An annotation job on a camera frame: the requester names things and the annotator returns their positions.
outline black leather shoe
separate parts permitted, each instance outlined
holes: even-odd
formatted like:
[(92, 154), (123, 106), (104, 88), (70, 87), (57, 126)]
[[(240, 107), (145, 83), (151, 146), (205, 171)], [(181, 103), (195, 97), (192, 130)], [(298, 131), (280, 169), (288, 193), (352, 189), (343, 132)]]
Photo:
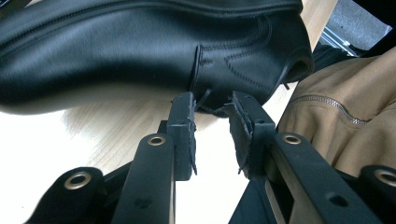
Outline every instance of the black leather shoe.
[(44, 0), (0, 21), (0, 109), (183, 91), (210, 113), (232, 91), (264, 104), (313, 69), (301, 10), (300, 0)]

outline zipper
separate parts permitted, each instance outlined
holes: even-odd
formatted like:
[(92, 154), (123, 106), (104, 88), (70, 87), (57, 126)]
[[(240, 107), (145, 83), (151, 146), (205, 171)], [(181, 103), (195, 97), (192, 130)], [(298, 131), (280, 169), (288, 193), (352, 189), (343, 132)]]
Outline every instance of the zipper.
[(342, 115), (344, 115), (344, 117), (350, 121), (353, 124), (358, 124), (358, 125), (365, 125), (368, 121), (366, 120), (361, 120), (361, 119), (355, 119), (353, 118), (351, 115), (348, 114), (346, 108), (338, 101), (329, 98), (329, 97), (324, 97), (324, 96), (302, 96), (299, 97), (295, 100), (293, 100), (291, 103), (292, 104), (297, 104), (300, 102), (309, 102), (309, 101), (315, 101), (315, 102), (320, 102), (323, 104), (327, 104), (327, 105), (332, 105), (333, 107), (337, 108)]

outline tan jacket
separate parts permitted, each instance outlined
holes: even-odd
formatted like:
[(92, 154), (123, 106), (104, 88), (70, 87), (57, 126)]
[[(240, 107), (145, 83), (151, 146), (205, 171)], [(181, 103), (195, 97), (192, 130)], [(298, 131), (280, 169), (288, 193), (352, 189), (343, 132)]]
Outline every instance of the tan jacket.
[(280, 132), (305, 136), (335, 168), (396, 168), (396, 48), (322, 69), (297, 86)]

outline wooden surface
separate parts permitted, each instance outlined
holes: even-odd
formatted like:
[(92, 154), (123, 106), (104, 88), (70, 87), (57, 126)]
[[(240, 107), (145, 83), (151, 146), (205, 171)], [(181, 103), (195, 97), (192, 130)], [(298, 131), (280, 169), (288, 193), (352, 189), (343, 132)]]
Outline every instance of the wooden surface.
[[(314, 47), (336, 0), (303, 2)], [(264, 106), (275, 122), (291, 94), (280, 87)], [(169, 108), (169, 102), (136, 100), (35, 116), (0, 113), (0, 223), (25, 221), (53, 181), (70, 169), (94, 166), (107, 174), (131, 161), (139, 140), (157, 131)], [(247, 181), (237, 175), (228, 120), (196, 114), (195, 122), (199, 175), (177, 182), (177, 223), (226, 223)]]

